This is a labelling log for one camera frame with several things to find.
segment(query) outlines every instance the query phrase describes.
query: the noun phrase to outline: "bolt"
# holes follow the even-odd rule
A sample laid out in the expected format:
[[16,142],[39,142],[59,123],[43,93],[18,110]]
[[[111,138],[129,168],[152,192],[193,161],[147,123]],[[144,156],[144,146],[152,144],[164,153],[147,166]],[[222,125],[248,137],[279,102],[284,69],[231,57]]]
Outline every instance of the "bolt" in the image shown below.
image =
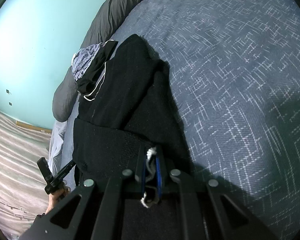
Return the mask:
[[132,170],[125,169],[125,170],[122,171],[122,175],[126,176],[126,177],[131,176],[132,175]]
[[177,177],[177,176],[179,176],[181,174],[181,171],[179,171],[178,169],[173,169],[173,170],[170,171],[170,174],[172,176]]
[[210,179],[208,181],[208,184],[210,187],[217,187],[219,185],[219,182],[216,179]]
[[83,182],[83,185],[84,185],[85,187],[91,187],[91,186],[93,186],[93,184],[94,184],[94,181],[93,181],[92,179],[86,179],[86,180]]

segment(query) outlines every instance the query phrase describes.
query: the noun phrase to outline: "teal wall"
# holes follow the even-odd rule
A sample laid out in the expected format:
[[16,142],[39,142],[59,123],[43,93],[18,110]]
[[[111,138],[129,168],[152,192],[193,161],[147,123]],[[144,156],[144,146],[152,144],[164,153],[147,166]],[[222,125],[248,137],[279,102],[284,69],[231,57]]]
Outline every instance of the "teal wall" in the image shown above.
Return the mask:
[[52,127],[53,94],[104,1],[4,3],[0,9],[0,111],[32,125]]

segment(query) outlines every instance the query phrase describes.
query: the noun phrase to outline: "pillow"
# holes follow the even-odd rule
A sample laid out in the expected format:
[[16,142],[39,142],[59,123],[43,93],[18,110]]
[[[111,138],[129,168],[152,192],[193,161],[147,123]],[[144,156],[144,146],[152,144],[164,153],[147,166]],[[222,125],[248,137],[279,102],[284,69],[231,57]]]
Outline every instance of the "pillow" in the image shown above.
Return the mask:
[[[109,40],[130,11],[141,1],[106,0],[93,19],[81,48]],[[65,122],[68,120],[77,95],[76,83],[70,66],[64,80],[58,86],[53,96],[52,112],[57,121]]]

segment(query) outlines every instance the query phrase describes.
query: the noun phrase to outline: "hand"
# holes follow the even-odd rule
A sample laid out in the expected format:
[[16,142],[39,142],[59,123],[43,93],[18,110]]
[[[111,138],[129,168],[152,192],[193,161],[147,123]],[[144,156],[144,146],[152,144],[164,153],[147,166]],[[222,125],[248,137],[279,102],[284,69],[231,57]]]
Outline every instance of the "hand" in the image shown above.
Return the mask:
[[48,208],[46,210],[46,214],[51,211],[58,203],[58,198],[61,195],[68,195],[70,193],[70,188],[66,187],[66,185],[63,183],[62,188],[58,189],[57,191],[49,194],[49,204],[48,204]]

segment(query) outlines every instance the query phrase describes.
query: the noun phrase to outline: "gray duvet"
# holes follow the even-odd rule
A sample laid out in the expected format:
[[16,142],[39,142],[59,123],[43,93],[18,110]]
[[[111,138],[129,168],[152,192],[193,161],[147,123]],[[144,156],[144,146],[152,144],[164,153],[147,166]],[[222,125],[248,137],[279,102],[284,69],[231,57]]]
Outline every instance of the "gray duvet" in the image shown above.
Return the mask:
[[281,239],[300,229],[300,9],[294,0],[144,0],[112,36],[144,37],[201,180],[216,178]]

